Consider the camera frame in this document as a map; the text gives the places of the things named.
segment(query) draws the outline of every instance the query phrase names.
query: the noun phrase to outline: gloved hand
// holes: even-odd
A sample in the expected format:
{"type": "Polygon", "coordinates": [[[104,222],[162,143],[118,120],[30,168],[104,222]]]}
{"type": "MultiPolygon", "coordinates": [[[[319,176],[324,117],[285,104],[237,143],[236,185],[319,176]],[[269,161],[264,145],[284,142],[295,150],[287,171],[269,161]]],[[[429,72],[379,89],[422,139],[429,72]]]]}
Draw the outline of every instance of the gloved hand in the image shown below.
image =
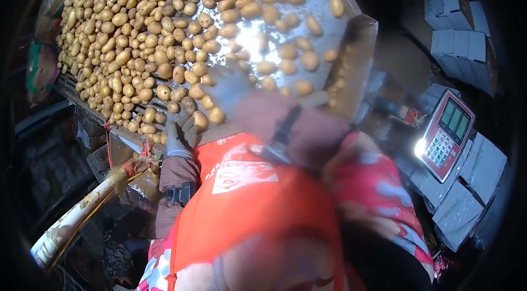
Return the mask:
{"type": "Polygon", "coordinates": [[[238,67],[234,60],[227,59],[225,66],[212,67],[209,75],[216,85],[212,87],[201,84],[201,90],[210,96],[214,104],[225,115],[233,118],[236,113],[234,109],[238,103],[242,102],[251,90],[254,90],[247,74],[238,67]]]}
{"type": "Polygon", "coordinates": [[[196,145],[198,126],[194,125],[194,117],[183,115],[177,118],[173,112],[167,113],[167,156],[194,158],[188,148],[196,145]]]}

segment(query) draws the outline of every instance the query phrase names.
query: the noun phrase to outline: pile of potatoes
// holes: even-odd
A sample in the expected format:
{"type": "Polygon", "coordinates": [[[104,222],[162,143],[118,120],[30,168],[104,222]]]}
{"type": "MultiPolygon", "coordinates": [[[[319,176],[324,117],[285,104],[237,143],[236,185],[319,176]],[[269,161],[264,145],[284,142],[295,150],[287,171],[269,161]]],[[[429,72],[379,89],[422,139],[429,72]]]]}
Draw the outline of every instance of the pile of potatoes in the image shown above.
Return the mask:
{"type": "MultiPolygon", "coordinates": [[[[272,4],[275,1],[300,5],[305,0],[65,0],[60,26],[56,37],[60,47],[57,66],[62,73],[70,72],[77,79],[76,91],[89,107],[100,111],[108,119],[131,132],[147,135],[156,143],[166,143],[166,135],[158,134],[153,124],[163,124],[166,116],[154,108],[142,113],[135,112],[135,105],[146,105],[154,97],[166,101],[169,111],[180,109],[194,116],[195,124],[206,129],[209,122],[222,123],[225,116],[215,107],[209,96],[204,95],[200,84],[213,86],[208,76],[209,55],[218,53],[222,36],[231,39],[228,54],[240,67],[249,71],[249,54],[234,38],[240,33],[236,23],[242,18],[263,18],[279,31],[287,32],[296,27],[300,18],[290,13],[281,18],[272,4]],[[196,16],[197,4],[216,8],[224,22],[221,28],[204,12],[196,16]],[[185,66],[192,63],[188,70],[185,66]],[[174,81],[181,86],[171,89],[153,77],[174,81]],[[187,90],[182,85],[188,83],[187,90]],[[208,117],[197,110],[196,100],[209,110],[208,117]]],[[[331,0],[333,14],[344,13],[340,0],[331,0]]],[[[304,20],[316,36],[323,34],[322,27],[313,16],[304,20]]],[[[258,35],[262,51],[267,49],[265,33],[258,35]]],[[[309,39],[297,38],[295,44],[280,48],[283,58],[280,69],[290,75],[295,72],[292,61],[297,58],[296,48],[303,50],[300,63],[307,70],[318,66],[318,57],[309,39]]],[[[269,75],[278,66],[263,61],[257,72],[265,75],[262,87],[275,90],[276,83],[269,75]]],[[[295,90],[300,95],[309,94],[313,86],[299,81],[295,90]]],[[[280,89],[288,94],[286,88],[280,89]]]]}

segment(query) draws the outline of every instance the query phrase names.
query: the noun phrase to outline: hand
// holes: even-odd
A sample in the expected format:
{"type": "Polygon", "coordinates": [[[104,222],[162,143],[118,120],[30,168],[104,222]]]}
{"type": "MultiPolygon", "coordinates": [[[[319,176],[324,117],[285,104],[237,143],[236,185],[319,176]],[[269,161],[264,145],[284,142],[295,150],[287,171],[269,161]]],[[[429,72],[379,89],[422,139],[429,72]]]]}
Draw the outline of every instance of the hand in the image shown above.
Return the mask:
{"type": "Polygon", "coordinates": [[[247,74],[232,59],[225,66],[212,67],[209,75],[216,83],[214,87],[201,84],[201,90],[210,96],[214,104],[229,117],[234,117],[235,108],[246,97],[253,86],[247,74]]]}
{"type": "Polygon", "coordinates": [[[193,158],[188,148],[194,148],[197,141],[198,126],[194,117],[182,115],[177,118],[173,112],[167,113],[167,156],[193,158]]]}
{"type": "MultiPolygon", "coordinates": [[[[237,107],[236,122],[263,143],[273,138],[276,127],[297,103],[276,92],[255,91],[237,107]]],[[[293,125],[288,156],[293,164],[320,172],[337,152],[350,126],[315,108],[303,110],[293,125]]]]}

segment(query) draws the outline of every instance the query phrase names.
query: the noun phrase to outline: yellow potato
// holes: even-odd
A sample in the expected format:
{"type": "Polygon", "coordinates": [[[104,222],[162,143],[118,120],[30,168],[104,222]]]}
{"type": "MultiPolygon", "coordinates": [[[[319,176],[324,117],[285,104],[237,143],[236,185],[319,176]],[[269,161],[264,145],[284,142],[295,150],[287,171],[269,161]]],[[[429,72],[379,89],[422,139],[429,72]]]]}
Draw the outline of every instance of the yellow potato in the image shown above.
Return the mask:
{"type": "Polygon", "coordinates": [[[158,87],[155,89],[155,94],[161,100],[170,100],[170,89],[166,85],[158,85],[158,87]]]}
{"type": "Polygon", "coordinates": [[[157,131],[157,128],[153,124],[143,123],[141,125],[141,131],[144,134],[154,134],[157,131]]]}
{"type": "Polygon", "coordinates": [[[344,14],[344,4],[341,0],[329,0],[329,6],[331,7],[331,11],[335,17],[342,17],[344,14]]]}
{"type": "Polygon", "coordinates": [[[190,88],[189,88],[189,96],[192,99],[201,99],[205,95],[203,93],[203,91],[201,91],[201,89],[200,89],[200,84],[201,83],[196,83],[196,84],[193,84],[193,85],[190,86],[190,88]]]}
{"type": "Polygon", "coordinates": [[[307,26],[307,29],[311,31],[314,35],[320,36],[322,35],[322,26],[318,23],[317,19],[315,19],[312,15],[309,15],[306,18],[305,24],[307,26]]]}
{"type": "Polygon", "coordinates": [[[190,97],[184,97],[181,99],[181,109],[189,116],[192,116],[196,110],[198,110],[198,105],[194,99],[190,97]]]}
{"type": "Polygon", "coordinates": [[[169,103],[167,109],[169,112],[179,112],[179,105],[177,103],[169,103]]]}
{"type": "Polygon", "coordinates": [[[293,75],[297,71],[295,61],[290,59],[282,59],[280,62],[280,69],[286,75],[293,75]]]}
{"type": "Polygon", "coordinates": [[[192,117],[194,117],[194,125],[197,125],[200,130],[205,130],[209,125],[209,121],[201,111],[195,111],[192,117]]]}
{"type": "Polygon", "coordinates": [[[238,10],[232,10],[232,9],[225,10],[221,12],[220,14],[220,19],[227,24],[238,22],[240,18],[241,18],[241,15],[240,15],[240,11],[238,10]]]}
{"type": "Polygon", "coordinates": [[[263,11],[260,3],[251,2],[241,8],[241,16],[246,19],[255,19],[261,17],[263,11]]]}
{"type": "Polygon", "coordinates": [[[204,95],[203,98],[201,98],[201,106],[205,109],[213,109],[215,107],[212,99],[210,99],[208,95],[204,95]]]}
{"type": "Polygon", "coordinates": [[[278,9],[271,4],[267,4],[263,7],[263,21],[266,24],[274,24],[278,19],[280,19],[280,12],[278,9]]]}
{"type": "Polygon", "coordinates": [[[188,96],[188,90],[184,87],[179,87],[170,92],[170,99],[172,101],[181,101],[184,97],[188,96]]]}
{"type": "Polygon", "coordinates": [[[276,70],[276,64],[272,61],[261,61],[256,64],[256,71],[263,75],[272,74],[276,70]]]}
{"type": "Polygon", "coordinates": [[[314,51],[305,51],[300,57],[300,64],[306,70],[315,70],[318,68],[318,57],[314,51]]]}
{"type": "Polygon", "coordinates": [[[139,99],[141,99],[141,101],[149,101],[150,99],[152,99],[152,95],[152,89],[142,89],[141,91],[139,91],[138,94],[139,99]]]}
{"type": "Polygon", "coordinates": [[[218,31],[218,35],[225,38],[235,38],[240,34],[240,27],[237,24],[226,24],[218,31]]]}
{"type": "Polygon", "coordinates": [[[262,89],[268,91],[276,90],[276,81],[270,76],[264,76],[262,79],[262,89]]]}
{"type": "Polygon", "coordinates": [[[143,122],[145,123],[154,122],[156,112],[157,111],[152,107],[148,107],[147,109],[145,109],[144,114],[143,114],[143,122]]]}
{"type": "Polygon", "coordinates": [[[218,53],[221,49],[221,44],[215,40],[209,40],[203,44],[201,49],[208,53],[218,53]]]}
{"type": "Polygon", "coordinates": [[[294,87],[296,93],[302,97],[309,95],[311,92],[313,92],[313,84],[311,84],[311,82],[308,80],[296,81],[294,83],[294,87]]]}
{"type": "Polygon", "coordinates": [[[198,77],[202,77],[203,75],[207,73],[207,65],[202,61],[198,61],[194,63],[190,69],[194,73],[194,75],[198,77]]]}
{"type": "Polygon", "coordinates": [[[326,59],[328,63],[332,63],[333,61],[337,59],[337,57],[338,57],[338,52],[335,49],[327,50],[324,53],[324,59],[326,59]]]}
{"type": "Polygon", "coordinates": [[[286,43],[278,47],[278,57],[282,59],[296,59],[297,50],[294,44],[286,43]]]}

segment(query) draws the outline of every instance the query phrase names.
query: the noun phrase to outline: scale display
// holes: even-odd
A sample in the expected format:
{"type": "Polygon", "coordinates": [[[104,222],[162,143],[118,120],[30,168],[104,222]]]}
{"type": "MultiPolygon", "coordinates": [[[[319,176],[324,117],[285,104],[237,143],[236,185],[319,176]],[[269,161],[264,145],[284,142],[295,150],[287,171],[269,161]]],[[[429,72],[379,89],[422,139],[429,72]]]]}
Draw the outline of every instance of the scale display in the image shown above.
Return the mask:
{"type": "Polygon", "coordinates": [[[416,156],[439,182],[444,183],[458,161],[474,125],[474,113],[446,90],[434,109],[416,156]]]}

